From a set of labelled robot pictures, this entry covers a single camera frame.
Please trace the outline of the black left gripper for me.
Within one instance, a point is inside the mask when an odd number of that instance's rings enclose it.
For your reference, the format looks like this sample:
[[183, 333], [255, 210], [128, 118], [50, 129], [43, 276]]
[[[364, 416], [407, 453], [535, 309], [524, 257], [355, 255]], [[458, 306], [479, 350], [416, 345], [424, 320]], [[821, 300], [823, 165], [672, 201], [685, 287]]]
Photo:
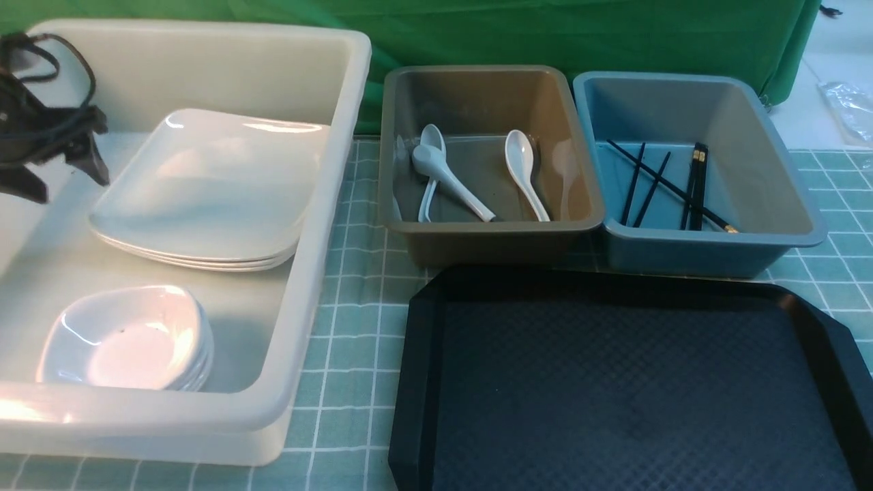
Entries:
[[94, 136], [107, 132], [107, 118], [94, 105], [46, 106], [9, 72], [2, 72], [1, 193], [47, 204], [48, 188], [25, 164], [62, 156], [101, 187], [111, 178]]

